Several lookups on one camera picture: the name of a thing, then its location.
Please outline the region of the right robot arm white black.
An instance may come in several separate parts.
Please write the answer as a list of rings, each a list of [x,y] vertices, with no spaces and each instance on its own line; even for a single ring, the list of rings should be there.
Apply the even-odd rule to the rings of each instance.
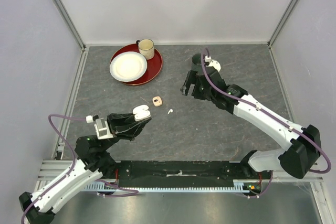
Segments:
[[[245,178],[254,178],[266,170],[283,169],[292,177],[302,179],[320,157],[320,132],[315,126],[303,127],[279,116],[240,86],[227,85],[214,67],[190,70],[182,94],[187,95],[191,86],[194,98],[211,101],[217,108],[250,122],[280,146],[277,150],[249,152],[245,157],[247,162],[240,166]]]

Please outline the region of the beige earbud charging case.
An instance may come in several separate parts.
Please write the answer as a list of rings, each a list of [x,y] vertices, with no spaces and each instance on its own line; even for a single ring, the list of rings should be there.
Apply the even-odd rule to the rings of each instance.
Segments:
[[[160,96],[153,97],[152,102],[153,102],[153,105],[155,107],[159,107],[159,106],[161,106],[163,104],[162,99],[161,99]]]

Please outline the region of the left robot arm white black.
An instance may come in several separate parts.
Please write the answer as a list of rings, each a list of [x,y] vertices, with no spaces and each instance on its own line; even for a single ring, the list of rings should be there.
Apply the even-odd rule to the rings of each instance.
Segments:
[[[21,222],[51,223],[55,214],[87,185],[111,178],[118,167],[107,150],[119,140],[134,140],[150,120],[150,111],[139,109],[126,114],[112,113],[106,119],[86,116],[83,121],[94,125],[95,134],[77,139],[71,165],[49,184],[20,195]]]

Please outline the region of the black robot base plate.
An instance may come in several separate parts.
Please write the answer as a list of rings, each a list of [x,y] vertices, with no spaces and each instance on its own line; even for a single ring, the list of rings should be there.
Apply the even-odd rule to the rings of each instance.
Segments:
[[[271,172],[256,172],[247,164],[230,161],[119,161],[103,173],[126,188],[233,187],[234,180],[270,179]]]

